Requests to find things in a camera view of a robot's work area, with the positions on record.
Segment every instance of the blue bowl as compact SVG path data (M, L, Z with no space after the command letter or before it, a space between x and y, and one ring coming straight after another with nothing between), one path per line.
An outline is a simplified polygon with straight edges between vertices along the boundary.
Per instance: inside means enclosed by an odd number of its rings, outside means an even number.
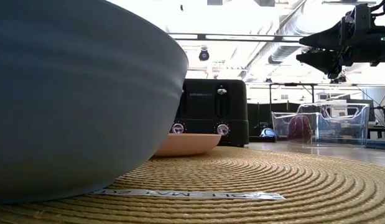
M0 203L88 193L144 163L187 68L176 41L104 0L0 1Z

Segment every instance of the toaster knob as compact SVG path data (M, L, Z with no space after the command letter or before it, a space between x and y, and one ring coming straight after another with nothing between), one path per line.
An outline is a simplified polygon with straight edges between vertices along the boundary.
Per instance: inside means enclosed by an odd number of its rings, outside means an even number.
M174 134L182 134L184 132L184 125L180 123L175 123L172 126L172 132Z
M220 94L220 95L224 95L225 93L227 93L227 90L226 89L218 89L217 90L217 94Z
M217 126L217 134L226 136L230 132L230 128L226 124L220 124Z

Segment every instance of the toaster slot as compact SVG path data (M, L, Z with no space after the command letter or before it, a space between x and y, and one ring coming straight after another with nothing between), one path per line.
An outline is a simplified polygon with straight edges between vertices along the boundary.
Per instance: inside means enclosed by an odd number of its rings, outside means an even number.
M187 112L187 88L185 84L182 86L182 95L180 99L179 108L177 109L176 118L181 118Z
M225 118L230 112L230 94L225 85L217 85L215 95L215 113L218 118Z

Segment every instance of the sticker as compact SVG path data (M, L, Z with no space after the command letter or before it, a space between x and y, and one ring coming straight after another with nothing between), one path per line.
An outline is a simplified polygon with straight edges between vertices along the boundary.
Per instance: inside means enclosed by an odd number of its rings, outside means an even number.
M187 192L187 191L176 191L176 190L102 189L102 190L96 190L91 194L177 197L177 198L285 200L285 198L279 194L265 193L265 192L223 193L223 192Z
M347 108L330 108L330 116L332 118L348 116L348 110Z

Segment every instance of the red object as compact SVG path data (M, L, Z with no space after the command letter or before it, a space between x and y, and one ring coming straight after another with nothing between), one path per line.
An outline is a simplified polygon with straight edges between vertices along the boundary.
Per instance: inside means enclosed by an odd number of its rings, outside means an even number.
M292 118L289 123L289 133L287 135L290 141L306 143L311 139L312 131L308 117L300 115Z

